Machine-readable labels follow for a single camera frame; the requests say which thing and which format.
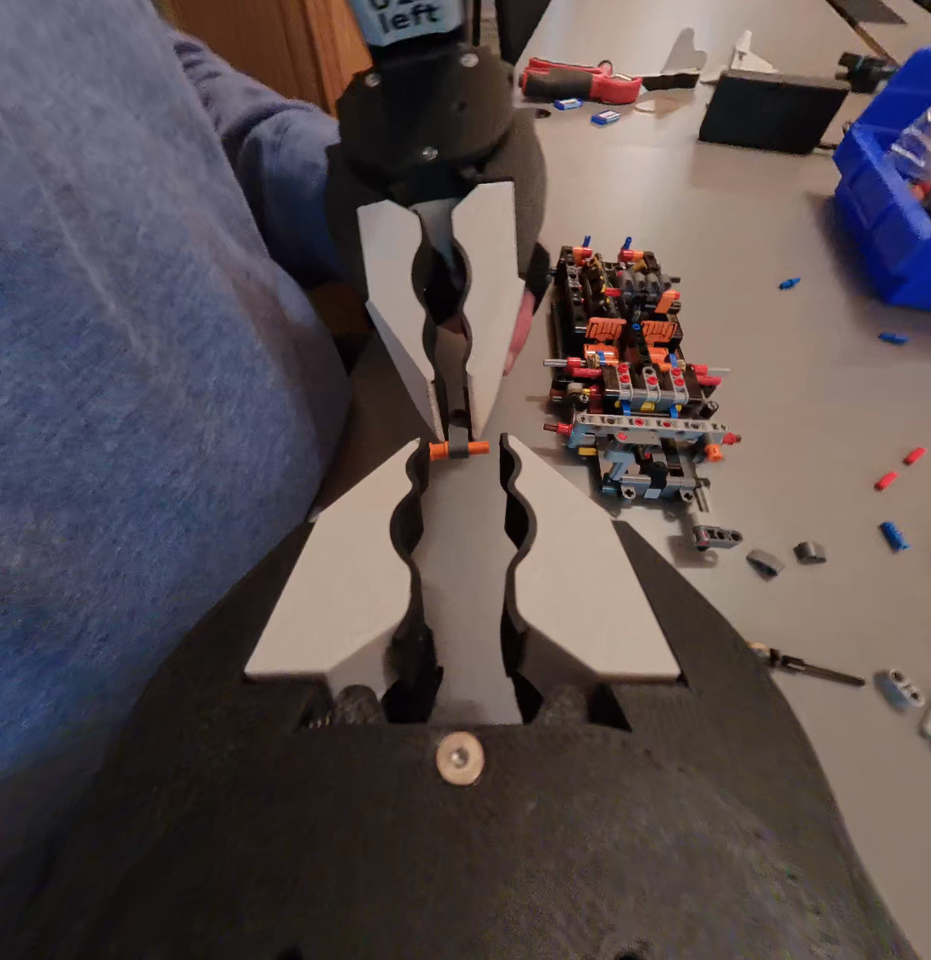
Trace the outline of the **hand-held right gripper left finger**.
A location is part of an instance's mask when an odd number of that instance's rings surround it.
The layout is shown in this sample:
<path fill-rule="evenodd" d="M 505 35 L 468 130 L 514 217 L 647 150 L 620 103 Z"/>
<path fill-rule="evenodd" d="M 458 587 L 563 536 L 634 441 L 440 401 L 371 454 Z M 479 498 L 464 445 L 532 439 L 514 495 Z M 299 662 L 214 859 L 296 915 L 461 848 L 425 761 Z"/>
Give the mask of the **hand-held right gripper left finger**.
<path fill-rule="evenodd" d="M 392 724 L 429 721 L 437 656 L 413 558 L 429 464 L 426 443 L 409 442 L 318 516 L 245 679 L 303 680 L 328 703 L 363 687 Z"/>

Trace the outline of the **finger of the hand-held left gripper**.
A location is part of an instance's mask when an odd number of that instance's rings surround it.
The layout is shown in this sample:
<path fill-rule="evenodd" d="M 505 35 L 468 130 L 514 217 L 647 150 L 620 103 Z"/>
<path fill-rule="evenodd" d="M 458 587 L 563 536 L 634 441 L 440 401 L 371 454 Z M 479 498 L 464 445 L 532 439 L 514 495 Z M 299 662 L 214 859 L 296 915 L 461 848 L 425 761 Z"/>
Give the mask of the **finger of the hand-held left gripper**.
<path fill-rule="evenodd" d="M 423 243 L 422 221 L 411 210 L 380 201 L 357 211 L 368 290 L 365 307 L 411 402 L 436 442 L 446 441 L 425 346 L 429 316 L 413 284 Z"/>
<path fill-rule="evenodd" d="M 451 226 L 467 275 L 464 374 L 472 439 L 478 441 L 496 403 L 525 293 L 518 274 L 514 183 L 476 186 L 453 208 Z"/>

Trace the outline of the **multicoloured lego model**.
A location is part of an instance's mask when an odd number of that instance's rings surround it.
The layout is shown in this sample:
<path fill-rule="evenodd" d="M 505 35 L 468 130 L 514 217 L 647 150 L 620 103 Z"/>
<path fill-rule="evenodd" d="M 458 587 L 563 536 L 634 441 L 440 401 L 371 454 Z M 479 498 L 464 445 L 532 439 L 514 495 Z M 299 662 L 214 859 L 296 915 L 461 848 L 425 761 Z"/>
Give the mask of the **multicoloured lego model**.
<path fill-rule="evenodd" d="M 653 253 L 623 246 L 605 258 L 589 236 L 563 246 L 544 361 L 557 419 L 544 430 L 586 463 L 612 513 L 678 507 L 692 547 L 709 554 L 743 536 L 712 519 L 701 469 L 742 439 L 719 416 L 723 374 L 685 357 L 682 308 L 680 279 Z"/>

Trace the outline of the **grey lego liftarm orange pin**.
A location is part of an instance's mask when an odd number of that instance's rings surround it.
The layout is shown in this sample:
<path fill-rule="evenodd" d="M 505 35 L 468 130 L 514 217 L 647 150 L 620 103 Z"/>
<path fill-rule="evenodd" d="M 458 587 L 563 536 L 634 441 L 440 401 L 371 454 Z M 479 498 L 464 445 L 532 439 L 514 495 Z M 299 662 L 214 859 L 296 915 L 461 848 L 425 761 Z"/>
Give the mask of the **grey lego liftarm orange pin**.
<path fill-rule="evenodd" d="M 491 453 L 489 442 L 472 439 L 468 425 L 452 422 L 445 435 L 445 441 L 429 445 L 430 463 L 466 461 Z"/>

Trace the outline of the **black lego shaft piece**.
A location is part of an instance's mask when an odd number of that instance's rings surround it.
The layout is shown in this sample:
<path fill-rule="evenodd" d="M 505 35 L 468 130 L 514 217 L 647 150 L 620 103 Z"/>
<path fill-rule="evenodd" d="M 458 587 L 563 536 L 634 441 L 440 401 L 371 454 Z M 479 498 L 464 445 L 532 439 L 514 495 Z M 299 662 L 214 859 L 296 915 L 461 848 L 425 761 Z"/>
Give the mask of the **black lego shaft piece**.
<path fill-rule="evenodd" d="M 801 657 L 783 654 L 776 649 L 770 648 L 757 642 L 749 642 L 749 650 L 756 654 L 766 666 L 772 670 L 784 672 L 787 674 L 804 675 L 813 679 L 820 679 L 854 690 L 861 690 L 866 686 L 867 681 L 850 674 L 834 671 L 832 669 L 815 666 L 804 661 Z"/>

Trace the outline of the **light grey two-hole lego connector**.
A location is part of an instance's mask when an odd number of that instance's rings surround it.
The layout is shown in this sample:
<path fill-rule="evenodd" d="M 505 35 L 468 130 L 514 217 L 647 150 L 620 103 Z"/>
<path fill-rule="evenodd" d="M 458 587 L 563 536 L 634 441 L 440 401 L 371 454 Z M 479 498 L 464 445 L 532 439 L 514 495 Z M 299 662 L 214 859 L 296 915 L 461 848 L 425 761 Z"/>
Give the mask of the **light grey two-hole lego connector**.
<path fill-rule="evenodd" d="M 922 691 L 900 671 L 881 671 L 876 674 L 875 682 L 880 696 L 897 712 L 917 711 L 926 705 Z"/>

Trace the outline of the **person's left hand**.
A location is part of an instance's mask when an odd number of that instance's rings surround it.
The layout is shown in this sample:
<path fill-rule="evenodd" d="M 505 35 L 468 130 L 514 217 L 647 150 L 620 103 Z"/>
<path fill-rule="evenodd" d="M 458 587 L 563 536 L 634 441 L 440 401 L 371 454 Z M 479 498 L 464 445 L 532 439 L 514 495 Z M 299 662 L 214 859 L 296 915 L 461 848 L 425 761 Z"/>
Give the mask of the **person's left hand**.
<path fill-rule="evenodd" d="M 530 336 L 535 314 L 536 297 L 532 291 L 525 289 L 516 316 L 515 329 L 509 341 L 507 357 L 504 362 L 503 377 L 508 377 L 513 372 L 516 361 Z"/>

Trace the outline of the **wooden cabinet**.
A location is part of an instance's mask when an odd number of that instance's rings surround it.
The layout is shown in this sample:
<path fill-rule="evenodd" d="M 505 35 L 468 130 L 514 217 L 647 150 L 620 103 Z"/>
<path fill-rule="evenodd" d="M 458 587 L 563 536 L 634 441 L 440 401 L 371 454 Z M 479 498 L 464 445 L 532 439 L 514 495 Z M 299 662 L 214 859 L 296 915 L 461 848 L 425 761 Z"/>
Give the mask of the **wooden cabinet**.
<path fill-rule="evenodd" d="M 372 65 L 346 2 L 167 2 L 157 7 L 240 72 L 329 114 L 336 114 L 353 76 Z"/>

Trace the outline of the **white fin-shaped part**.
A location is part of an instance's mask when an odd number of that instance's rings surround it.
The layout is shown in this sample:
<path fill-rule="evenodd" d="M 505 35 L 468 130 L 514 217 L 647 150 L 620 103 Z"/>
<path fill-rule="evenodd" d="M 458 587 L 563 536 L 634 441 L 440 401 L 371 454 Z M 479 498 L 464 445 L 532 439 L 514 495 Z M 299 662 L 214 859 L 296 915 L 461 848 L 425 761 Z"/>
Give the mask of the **white fin-shaped part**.
<path fill-rule="evenodd" d="M 642 88 L 650 92 L 692 90 L 699 83 L 706 60 L 706 53 L 698 49 L 694 29 L 688 27 L 677 37 L 662 69 L 642 77 Z"/>
<path fill-rule="evenodd" d="M 752 50 L 753 33 L 745 30 L 733 46 L 727 70 L 775 76 L 779 71 Z"/>

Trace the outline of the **person's blue sweater torso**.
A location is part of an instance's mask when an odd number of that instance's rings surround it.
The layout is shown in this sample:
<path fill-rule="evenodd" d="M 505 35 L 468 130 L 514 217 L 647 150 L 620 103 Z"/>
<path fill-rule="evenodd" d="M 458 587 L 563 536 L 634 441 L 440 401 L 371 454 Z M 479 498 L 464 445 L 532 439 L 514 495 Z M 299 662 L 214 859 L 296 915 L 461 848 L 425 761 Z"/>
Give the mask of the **person's blue sweater torso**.
<path fill-rule="evenodd" d="M 0 3 L 0 834 L 303 518 L 349 379 L 150 3 Z"/>

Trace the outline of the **flat black box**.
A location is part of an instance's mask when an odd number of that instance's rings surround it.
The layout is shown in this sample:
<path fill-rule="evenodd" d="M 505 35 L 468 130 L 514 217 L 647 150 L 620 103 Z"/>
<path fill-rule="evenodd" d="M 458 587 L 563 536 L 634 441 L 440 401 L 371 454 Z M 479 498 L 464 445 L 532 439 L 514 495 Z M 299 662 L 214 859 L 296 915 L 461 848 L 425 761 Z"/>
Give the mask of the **flat black box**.
<path fill-rule="evenodd" d="M 702 143 L 807 156 L 846 101 L 850 86 L 836 79 L 727 69 L 702 118 Z"/>

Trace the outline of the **blue storage bin white label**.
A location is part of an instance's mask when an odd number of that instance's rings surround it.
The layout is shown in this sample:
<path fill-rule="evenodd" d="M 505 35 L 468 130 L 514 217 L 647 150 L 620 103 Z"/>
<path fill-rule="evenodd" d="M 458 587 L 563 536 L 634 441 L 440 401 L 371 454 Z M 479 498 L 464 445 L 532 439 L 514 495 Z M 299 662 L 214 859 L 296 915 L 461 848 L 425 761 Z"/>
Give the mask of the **blue storage bin white label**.
<path fill-rule="evenodd" d="M 931 220 L 888 156 L 931 107 L 931 47 L 912 55 L 851 126 L 834 162 L 834 201 L 885 304 L 931 312 Z"/>

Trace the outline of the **small black device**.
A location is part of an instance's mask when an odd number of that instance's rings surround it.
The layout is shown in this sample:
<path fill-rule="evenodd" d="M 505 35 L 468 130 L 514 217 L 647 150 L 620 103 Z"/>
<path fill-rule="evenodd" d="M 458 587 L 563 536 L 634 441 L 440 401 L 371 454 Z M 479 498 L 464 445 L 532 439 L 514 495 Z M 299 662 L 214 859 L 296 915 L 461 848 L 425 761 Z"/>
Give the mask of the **small black device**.
<path fill-rule="evenodd" d="M 850 90 L 860 93 L 874 93 L 900 69 L 899 64 L 884 57 L 853 53 L 845 53 L 837 67 L 836 80 L 847 82 Z"/>

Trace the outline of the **clear plastic parts bag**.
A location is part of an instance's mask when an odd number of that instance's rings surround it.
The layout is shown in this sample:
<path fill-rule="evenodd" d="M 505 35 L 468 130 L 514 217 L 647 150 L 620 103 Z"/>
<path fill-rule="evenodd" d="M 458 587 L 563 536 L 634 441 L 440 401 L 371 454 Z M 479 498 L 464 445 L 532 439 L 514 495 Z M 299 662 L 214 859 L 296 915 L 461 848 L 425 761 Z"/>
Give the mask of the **clear plastic parts bag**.
<path fill-rule="evenodd" d="M 888 156 L 931 222 L 931 106 L 902 131 Z"/>

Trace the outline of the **red black handled tool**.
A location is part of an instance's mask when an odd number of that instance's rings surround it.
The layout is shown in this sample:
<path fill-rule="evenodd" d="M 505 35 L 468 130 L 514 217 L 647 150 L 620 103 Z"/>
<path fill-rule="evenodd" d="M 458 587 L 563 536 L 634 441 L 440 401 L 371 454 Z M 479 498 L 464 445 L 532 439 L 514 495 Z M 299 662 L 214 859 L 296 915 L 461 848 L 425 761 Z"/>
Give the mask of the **red black handled tool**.
<path fill-rule="evenodd" d="M 642 78 L 616 74 L 609 60 L 586 67 L 534 57 L 520 74 L 518 83 L 525 99 L 537 102 L 580 100 L 628 106 L 637 101 L 642 90 Z"/>

